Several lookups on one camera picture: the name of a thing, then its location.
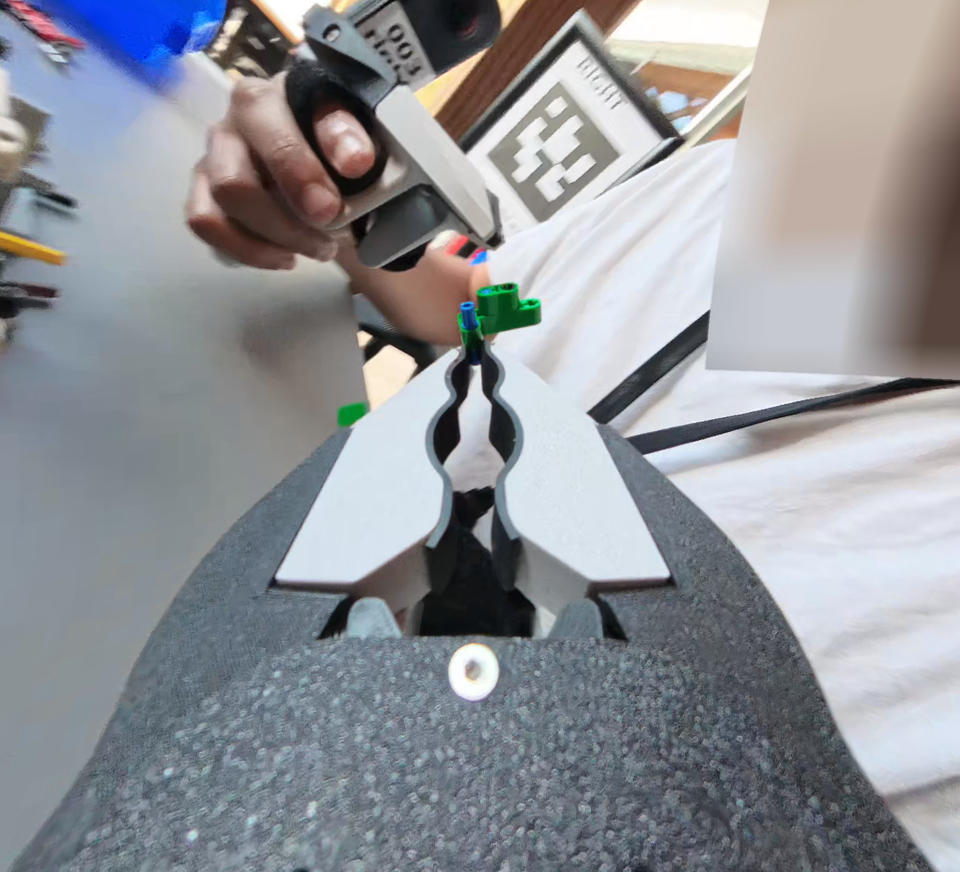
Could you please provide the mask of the black framed marker sign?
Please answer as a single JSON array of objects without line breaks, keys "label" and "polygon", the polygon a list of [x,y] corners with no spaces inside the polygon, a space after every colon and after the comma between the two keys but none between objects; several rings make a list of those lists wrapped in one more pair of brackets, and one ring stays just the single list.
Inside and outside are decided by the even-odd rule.
[{"label": "black framed marker sign", "polygon": [[460,141],[498,199],[505,239],[598,198],[681,145],[659,106],[615,65],[585,10]]}]

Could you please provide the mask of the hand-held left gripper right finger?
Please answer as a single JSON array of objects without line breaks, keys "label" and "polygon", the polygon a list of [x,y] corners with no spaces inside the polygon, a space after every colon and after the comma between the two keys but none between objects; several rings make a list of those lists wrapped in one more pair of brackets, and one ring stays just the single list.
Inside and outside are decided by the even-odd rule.
[{"label": "hand-held left gripper right finger", "polygon": [[667,586],[669,567],[594,420],[492,347],[484,395],[503,460],[491,560],[504,589],[533,605],[532,637],[547,638],[568,606]]}]

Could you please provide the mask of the green lego beam assembly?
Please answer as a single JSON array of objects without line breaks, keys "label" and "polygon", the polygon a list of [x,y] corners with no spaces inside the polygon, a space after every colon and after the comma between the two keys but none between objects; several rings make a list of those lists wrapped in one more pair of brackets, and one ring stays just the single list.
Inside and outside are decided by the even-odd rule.
[{"label": "green lego beam assembly", "polygon": [[519,287],[513,282],[481,288],[473,302],[484,341],[507,331],[536,326],[542,320],[541,302],[522,300]]}]

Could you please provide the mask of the person's right hand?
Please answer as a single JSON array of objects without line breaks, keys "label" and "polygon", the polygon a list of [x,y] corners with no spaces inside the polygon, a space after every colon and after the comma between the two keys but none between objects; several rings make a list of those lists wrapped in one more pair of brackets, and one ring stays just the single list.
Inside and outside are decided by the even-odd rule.
[{"label": "person's right hand", "polygon": [[362,179],[376,163],[363,126],[330,103],[313,113],[321,161],[289,108],[285,80],[240,81],[194,168],[187,224],[228,263],[285,271],[301,257],[335,259],[348,236],[331,230],[342,210],[335,179]]}]

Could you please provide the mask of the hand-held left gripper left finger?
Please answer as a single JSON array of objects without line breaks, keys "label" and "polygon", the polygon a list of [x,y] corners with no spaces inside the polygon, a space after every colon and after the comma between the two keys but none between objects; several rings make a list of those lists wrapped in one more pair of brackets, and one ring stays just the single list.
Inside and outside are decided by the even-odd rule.
[{"label": "hand-held left gripper left finger", "polygon": [[456,562],[453,486],[445,463],[461,439],[472,367],[451,350],[349,430],[274,583],[373,597],[420,632],[423,600]]}]

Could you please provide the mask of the yellow plastic piece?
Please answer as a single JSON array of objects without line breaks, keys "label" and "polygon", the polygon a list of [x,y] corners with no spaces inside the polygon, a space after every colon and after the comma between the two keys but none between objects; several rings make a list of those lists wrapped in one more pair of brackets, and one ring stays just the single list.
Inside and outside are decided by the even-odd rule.
[{"label": "yellow plastic piece", "polygon": [[18,234],[1,230],[1,253],[11,258],[36,261],[52,266],[63,266],[67,262],[65,252],[42,245]]}]

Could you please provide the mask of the person's white t-shirt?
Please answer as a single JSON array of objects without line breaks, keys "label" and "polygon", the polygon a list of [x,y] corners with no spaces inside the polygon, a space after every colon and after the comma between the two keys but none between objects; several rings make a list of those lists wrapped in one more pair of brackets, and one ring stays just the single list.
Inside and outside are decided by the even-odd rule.
[{"label": "person's white t-shirt", "polygon": [[[541,300],[501,350],[584,410],[709,308],[734,141],[678,153],[492,253]],[[772,591],[860,764],[958,870],[958,388],[765,423],[651,461]]]}]

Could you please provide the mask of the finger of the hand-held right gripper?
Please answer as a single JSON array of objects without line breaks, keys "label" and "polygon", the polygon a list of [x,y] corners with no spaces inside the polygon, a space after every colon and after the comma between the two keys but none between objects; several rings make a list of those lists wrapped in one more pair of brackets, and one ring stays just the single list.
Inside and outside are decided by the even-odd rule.
[{"label": "finger of the hand-held right gripper", "polygon": [[413,185],[390,197],[374,189],[351,196],[351,221],[361,227],[354,233],[358,261],[383,268],[428,245],[456,224],[457,213],[432,186]]},{"label": "finger of the hand-held right gripper", "polygon": [[375,110],[389,155],[382,203],[419,186],[432,190],[482,249],[501,242],[497,198],[476,166],[408,87],[396,87]]}]

